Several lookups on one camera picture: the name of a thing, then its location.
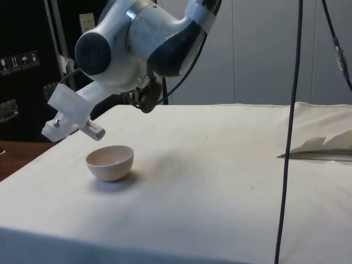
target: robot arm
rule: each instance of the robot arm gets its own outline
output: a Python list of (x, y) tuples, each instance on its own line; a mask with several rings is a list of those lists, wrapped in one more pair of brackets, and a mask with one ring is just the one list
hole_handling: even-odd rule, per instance
[(47, 122), (43, 135), (58, 141), (80, 129), (95, 140), (102, 139), (104, 129), (89, 116), (94, 106), (137, 87), (154, 87), (160, 96), (161, 89), (148, 73), (183, 75), (220, 5), (221, 0), (190, 0), (185, 18), (178, 20), (151, 0), (115, 0), (100, 24), (76, 45), (76, 61), (93, 83), (77, 93), (58, 85), (49, 104), (59, 113)]

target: black cable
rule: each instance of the black cable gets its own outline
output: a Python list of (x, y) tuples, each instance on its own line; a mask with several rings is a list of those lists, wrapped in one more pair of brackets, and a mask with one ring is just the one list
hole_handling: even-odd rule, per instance
[[(220, 10), (220, 7), (221, 7), (221, 4), (222, 4), (222, 0), (219, 0), (218, 4), (217, 4), (217, 6), (216, 6), (215, 15), (218, 14), (218, 12), (219, 12), (219, 10)], [(205, 42), (206, 42), (206, 40), (207, 40), (207, 37), (208, 37), (207, 34), (205, 34), (204, 37), (203, 37), (203, 39), (202, 39), (202, 41), (201, 41), (201, 44), (200, 44), (199, 50), (198, 50), (198, 52), (197, 52), (197, 55), (196, 55), (194, 61), (192, 62), (191, 67), (188, 69), (187, 73), (183, 76), (183, 78), (181, 79), (181, 81), (178, 82), (178, 84), (167, 94), (168, 97), (170, 97), (177, 89), (179, 89), (179, 87), (184, 83), (184, 81), (188, 78), (188, 76), (190, 75), (190, 73), (191, 73), (192, 70), (194, 69), (194, 66), (197, 64), (197, 61), (198, 61), (198, 59), (199, 59), (199, 57), (200, 57), (200, 55), (201, 55), (201, 53), (202, 53), (202, 51), (203, 51), (203, 48), (204, 48)]]
[(326, 19), (328, 20), (331, 36), (332, 36), (332, 39), (333, 39), (333, 42), (334, 42), (337, 63), (339, 65), (339, 68), (340, 68), (341, 72), (343, 73), (343, 75), (344, 75), (344, 77), (346, 79), (346, 82), (347, 82), (347, 85), (348, 85), (349, 89), (352, 91), (352, 84), (351, 84), (350, 75), (349, 75), (349, 72), (348, 72), (347, 61), (346, 61), (346, 58), (345, 58), (345, 56), (343, 54), (343, 50), (342, 50), (342, 48), (340, 46), (340, 42), (339, 42), (339, 40), (338, 40), (338, 38), (337, 38), (337, 36), (335, 34), (334, 26), (333, 26), (333, 24), (331, 22), (331, 17), (330, 17), (330, 14), (329, 14), (329, 9), (328, 9), (328, 6), (326, 5), (326, 0), (322, 0), (322, 3), (323, 3), (323, 6), (324, 6), (324, 12), (325, 12)]
[(325, 0), (322, 0), (322, 2), (323, 2), (326, 18), (328, 19), (328, 24), (329, 24), (329, 28), (330, 28), (330, 31), (331, 31), (331, 35), (332, 35), (333, 38), (335, 38), (336, 34), (335, 34), (335, 30), (334, 30), (334, 27), (333, 27), (332, 22), (331, 22), (331, 17), (330, 17), (330, 14), (329, 14), (328, 6), (326, 5), (326, 1)]
[(299, 0), (298, 33), (297, 33), (297, 46), (296, 46), (296, 65), (295, 65), (295, 75), (294, 75), (293, 88), (292, 88), (288, 135), (287, 135), (287, 144), (286, 144), (286, 152), (285, 152), (282, 200), (281, 200), (280, 221), (279, 221), (279, 229), (278, 229), (276, 251), (275, 251), (275, 262), (274, 262), (275, 264), (279, 264), (282, 231), (283, 231), (284, 219), (285, 219), (288, 169), (289, 169), (289, 161), (290, 161), (290, 151), (291, 151), (291, 141), (292, 141), (292, 133), (293, 133), (293, 121), (294, 121), (295, 103), (296, 103), (296, 95), (297, 95), (298, 76), (299, 76), (300, 60), (301, 60), (302, 24), (303, 24), (303, 0)]
[(75, 75), (76, 73), (80, 72), (81, 69), (75, 69), (74, 71), (71, 71), (69, 74), (67, 74), (62, 80), (59, 82), (59, 84), (63, 84), (67, 79), (69, 79), (71, 76)]
[(167, 95), (167, 84), (166, 84), (166, 78), (162, 78), (162, 86), (163, 86), (163, 103), (165, 106), (169, 105), (169, 97)]

